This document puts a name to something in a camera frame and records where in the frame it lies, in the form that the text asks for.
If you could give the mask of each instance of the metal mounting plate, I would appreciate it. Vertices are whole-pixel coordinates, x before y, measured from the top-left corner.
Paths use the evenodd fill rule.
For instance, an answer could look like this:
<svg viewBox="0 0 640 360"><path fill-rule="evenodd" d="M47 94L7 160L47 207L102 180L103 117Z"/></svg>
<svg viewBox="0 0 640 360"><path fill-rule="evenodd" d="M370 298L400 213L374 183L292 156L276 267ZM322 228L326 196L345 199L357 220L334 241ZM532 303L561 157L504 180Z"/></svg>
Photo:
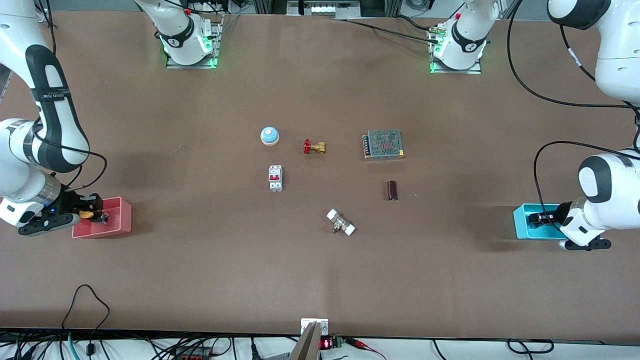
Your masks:
<svg viewBox="0 0 640 360"><path fill-rule="evenodd" d="M213 38L204 41L204 46L211 46L211 53L192 65L180 65L169 56L166 57L167 69L215 69L218 67L218 56L220 55L220 43L222 40L222 25L225 21L223 16L220 22L212 22L211 30L205 31L205 36L211 35Z"/></svg>
<svg viewBox="0 0 640 360"><path fill-rule="evenodd" d="M305 329L310 322L319 322L320 325L322 325L322 336L329 335L329 320L316 318L302 318L300 320L300 334L305 332Z"/></svg>
<svg viewBox="0 0 640 360"><path fill-rule="evenodd" d="M427 38L436 38L430 32L427 31ZM432 74L482 74L482 69L480 68L480 59L476 60L476 63L473 64L469 69L466 70L455 70L452 69L440 59L433 56L433 51L435 47L438 45L429 43L429 70Z"/></svg>

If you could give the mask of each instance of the yellow object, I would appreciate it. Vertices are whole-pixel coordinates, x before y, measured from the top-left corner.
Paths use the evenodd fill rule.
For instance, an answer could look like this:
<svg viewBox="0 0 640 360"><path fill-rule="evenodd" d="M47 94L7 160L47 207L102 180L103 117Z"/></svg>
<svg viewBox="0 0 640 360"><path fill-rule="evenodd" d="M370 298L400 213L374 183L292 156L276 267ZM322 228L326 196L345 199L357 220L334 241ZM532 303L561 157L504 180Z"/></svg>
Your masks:
<svg viewBox="0 0 640 360"><path fill-rule="evenodd" d="M91 218L93 217L93 211L80 210L78 211L78 215L80 215L80 218L83 218L83 219Z"/></svg>
<svg viewBox="0 0 640 360"><path fill-rule="evenodd" d="M313 143L309 146L309 149L324 154L326 153L326 144L323 142Z"/></svg>

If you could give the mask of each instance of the blue plastic bin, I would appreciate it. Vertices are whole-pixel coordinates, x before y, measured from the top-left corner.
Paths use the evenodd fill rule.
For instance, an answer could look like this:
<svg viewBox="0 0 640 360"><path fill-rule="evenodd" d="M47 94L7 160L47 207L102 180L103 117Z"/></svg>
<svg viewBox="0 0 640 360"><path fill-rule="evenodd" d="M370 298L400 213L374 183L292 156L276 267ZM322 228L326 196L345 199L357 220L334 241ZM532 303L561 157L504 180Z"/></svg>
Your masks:
<svg viewBox="0 0 640 360"><path fill-rule="evenodd" d="M547 212L557 209L559 204L545 204ZM529 225L528 217L533 213L541 213L542 206L540 204L522 204L513 212L513 221L516 225L516 236L518 239L532 240L562 240L566 236L556 230L552 225L542 225L537 228Z"/></svg>

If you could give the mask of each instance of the red plastic bin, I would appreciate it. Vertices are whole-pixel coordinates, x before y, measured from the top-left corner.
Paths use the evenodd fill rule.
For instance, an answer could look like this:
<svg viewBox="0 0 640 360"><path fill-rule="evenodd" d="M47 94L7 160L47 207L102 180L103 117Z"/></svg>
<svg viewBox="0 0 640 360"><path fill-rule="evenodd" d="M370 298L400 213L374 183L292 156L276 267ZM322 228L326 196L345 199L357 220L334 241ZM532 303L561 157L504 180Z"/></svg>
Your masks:
<svg viewBox="0 0 640 360"><path fill-rule="evenodd" d="M73 226L74 239L97 239L131 232L131 204L121 197L102 200L102 211L109 215L106 224L82 219Z"/></svg>

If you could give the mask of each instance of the brown capacitor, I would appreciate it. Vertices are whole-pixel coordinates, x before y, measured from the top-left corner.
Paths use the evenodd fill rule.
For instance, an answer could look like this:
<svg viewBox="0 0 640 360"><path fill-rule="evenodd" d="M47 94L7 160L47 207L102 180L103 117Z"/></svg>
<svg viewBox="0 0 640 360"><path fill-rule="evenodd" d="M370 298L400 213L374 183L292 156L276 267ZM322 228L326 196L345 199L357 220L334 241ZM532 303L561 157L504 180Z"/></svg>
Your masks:
<svg viewBox="0 0 640 360"><path fill-rule="evenodd" d="M387 181L387 199L388 200L397 200L398 199L398 187L397 183L393 180Z"/></svg>

